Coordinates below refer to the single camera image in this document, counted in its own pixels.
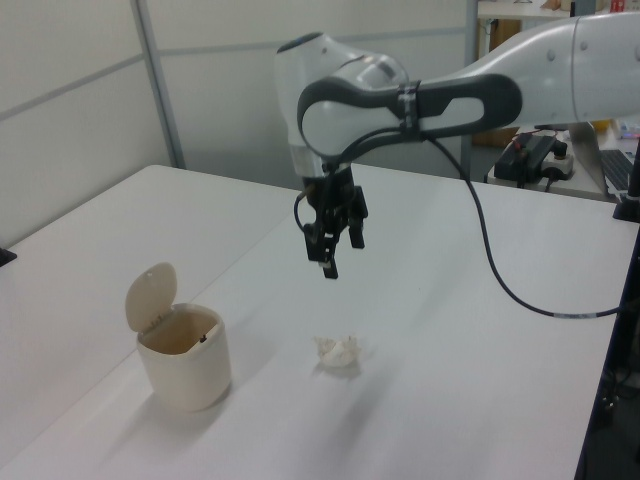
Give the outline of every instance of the white trash can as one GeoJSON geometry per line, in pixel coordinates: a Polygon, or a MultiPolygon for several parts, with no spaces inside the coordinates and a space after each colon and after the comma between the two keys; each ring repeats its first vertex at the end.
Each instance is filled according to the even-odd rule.
{"type": "Polygon", "coordinates": [[[155,393],[194,412],[211,406],[229,387],[229,347],[220,315],[199,305],[172,305],[177,289],[175,269],[160,263],[133,282],[125,309],[155,393]]]}

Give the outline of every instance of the white wall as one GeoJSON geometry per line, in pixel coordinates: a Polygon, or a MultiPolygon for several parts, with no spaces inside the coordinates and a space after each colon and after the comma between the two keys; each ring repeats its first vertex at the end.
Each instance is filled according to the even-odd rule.
{"type": "Polygon", "coordinates": [[[169,164],[129,0],[0,0],[0,245],[169,164]]]}
{"type": "MultiPolygon", "coordinates": [[[[465,65],[471,1],[143,0],[152,55],[187,168],[298,188],[276,99],[277,47],[310,31],[395,56],[412,78],[465,65]]],[[[459,139],[446,142],[460,157],[459,139]]],[[[362,162],[454,175],[429,146],[389,147],[362,162]]]]}

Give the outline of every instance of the white table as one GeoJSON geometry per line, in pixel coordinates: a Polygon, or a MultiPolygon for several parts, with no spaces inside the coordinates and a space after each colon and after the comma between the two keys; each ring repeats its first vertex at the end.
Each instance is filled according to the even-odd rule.
{"type": "Polygon", "coordinates": [[[0,268],[0,467],[135,348],[131,282],[160,261],[191,300],[291,212],[294,192],[149,167],[11,248],[0,268]]]}
{"type": "MultiPolygon", "coordinates": [[[[0,479],[573,478],[614,319],[550,319],[511,301],[462,182],[354,176],[367,246],[341,242],[337,281],[307,262],[289,218],[195,299],[228,326],[223,402],[166,409],[134,353],[0,479]],[[311,337],[347,334],[360,367],[318,368],[311,337]]],[[[514,291],[553,310],[617,304],[638,229],[613,205],[476,187],[514,291]]]]}
{"type": "MultiPolygon", "coordinates": [[[[524,127],[519,132],[531,131],[532,127],[524,127]]],[[[536,135],[554,135],[553,131],[541,131],[536,135]]],[[[567,143],[567,153],[574,155],[573,147],[571,146],[571,139],[569,133],[560,132],[558,139],[567,143]]],[[[633,159],[637,148],[637,140],[632,139],[619,139],[616,138],[613,129],[608,128],[606,132],[598,133],[598,145],[601,150],[620,149],[625,152],[630,159],[633,159]]],[[[598,185],[593,181],[591,175],[584,169],[579,161],[579,158],[574,159],[573,163],[574,172],[569,180],[559,180],[551,184],[549,188],[550,193],[556,193],[559,195],[569,195],[572,197],[588,198],[591,200],[600,200],[611,202],[613,200],[605,197],[598,185]]],[[[508,187],[515,187],[516,182],[509,180],[503,180],[495,177],[495,167],[492,167],[487,174],[487,183],[494,185],[503,185],[508,187]]],[[[537,183],[527,183],[524,188],[527,190],[535,190],[538,192],[544,192],[547,186],[548,179],[543,178],[537,183]]]]}

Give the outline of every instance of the black cable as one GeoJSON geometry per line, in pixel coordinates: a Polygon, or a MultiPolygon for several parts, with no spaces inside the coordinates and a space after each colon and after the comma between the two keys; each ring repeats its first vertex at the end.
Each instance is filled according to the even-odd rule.
{"type": "Polygon", "coordinates": [[[298,206],[300,205],[300,202],[302,201],[302,199],[305,198],[307,195],[309,195],[313,191],[313,188],[314,188],[313,185],[309,185],[307,188],[305,188],[302,192],[298,194],[298,196],[296,197],[296,201],[293,203],[293,216],[296,219],[298,228],[305,235],[306,235],[306,232],[304,231],[304,227],[302,226],[302,223],[300,222],[300,217],[298,216],[298,206]]]}
{"type": "Polygon", "coordinates": [[[333,183],[333,176],[336,173],[336,168],[331,168],[329,170],[329,175],[327,175],[324,185],[324,190],[322,191],[322,196],[320,197],[320,203],[318,203],[318,208],[316,210],[316,221],[313,222],[313,236],[310,238],[311,243],[314,245],[318,243],[318,239],[320,238],[320,232],[322,232],[322,216],[324,215],[324,210],[327,206],[327,199],[329,198],[329,192],[331,191],[331,184],[333,183]]]}
{"type": "Polygon", "coordinates": [[[544,187],[544,193],[549,193],[549,188],[551,188],[551,184],[555,181],[556,179],[553,177],[553,175],[549,176],[549,181],[547,182],[547,186],[544,187]]]}
{"type": "Polygon", "coordinates": [[[625,382],[627,380],[629,380],[629,378],[631,377],[631,374],[633,373],[633,370],[631,369],[631,367],[627,366],[627,374],[624,376],[624,378],[620,381],[617,381],[617,377],[615,376],[614,373],[614,394],[617,395],[618,397],[624,399],[624,400],[633,400],[636,397],[638,397],[638,395],[640,395],[640,389],[636,388],[636,387],[630,387],[628,385],[625,385],[625,382]],[[629,395],[626,395],[623,392],[632,392],[629,395]]]}
{"type": "Polygon", "coordinates": [[[458,162],[453,157],[451,152],[449,152],[449,150],[447,150],[447,148],[444,145],[442,145],[438,140],[436,140],[435,138],[430,137],[427,134],[423,134],[423,138],[426,141],[430,142],[432,145],[434,145],[438,150],[440,150],[440,152],[442,152],[444,154],[445,157],[447,157],[447,160],[449,160],[449,162],[451,162],[451,165],[453,165],[453,167],[460,174],[460,178],[462,178],[462,180],[464,180],[464,182],[467,184],[467,187],[469,188],[469,191],[471,192],[471,196],[473,197],[473,201],[476,204],[476,209],[478,210],[478,217],[480,219],[480,228],[482,230],[482,239],[484,240],[484,248],[485,248],[485,251],[487,253],[487,260],[489,260],[489,266],[491,267],[491,271],[493,272],[493,275],[496,277],[496,280],[498,281],[498,283],[500,284],[502,289],[516,303],[518,303],[518,304],[522,305],[523,307],[531,310],[532,312],[539,313],[540,315],[546,315],[547,317],[555,317],[555,318],[565,318],[565,319],[583,319],[583,318],[606,317],[606,316],[612,315],[614,313],[619,313],[619,312],[621,312],[621,311],[623,311],[623,310],[625,310],[627,308],[634,308],[638,304],[640,304],[640,299],[636,299],[636,300],[633,300],[633,301],[627,303],[624,306],[619,306],[619,307],[616,307],[616,308],[610,308],[609,310],[603,310],[601,312],[593,312],[593,313],[556,313],[556,312],[550,312],[548,310],[543,310],[541,308],[534,307],[533,305],[528,304],[524,300],[521,300],[515,293],[513,293],[511,291],[511,289],[507,286],[507,284],[504,282],[504,280],[500,276],[500,273],[498,273],[498,269],[496,268],[496,265],[495,265],[495,263],[493,261],[493,254],[491,253],[491,246],[489,245],[489,235],[487,233],[487,225],[486,225],[486,222],[485,222],[485,219],[484,219],[484,213],[482,211],[482,206],[480,205],[480,199],[478,198],[478,194],[476,193],[476,189],[473,187],[473,184],[471,183],[471,180],[469,179],[469,176],[466,174],[466,172],[464,170],[462,170],[462,167],[460,167],[460,165],[458,165],[458,162]]]}

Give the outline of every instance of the keyboard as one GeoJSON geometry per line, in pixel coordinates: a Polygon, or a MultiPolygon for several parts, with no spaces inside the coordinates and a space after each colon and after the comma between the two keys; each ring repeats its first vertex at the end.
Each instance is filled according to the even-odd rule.
{"type": "Polygon", "coordinates": [[[620,150],[601,150],[602,169],[614,188],[626,192],[632,164],[620,150]]]}

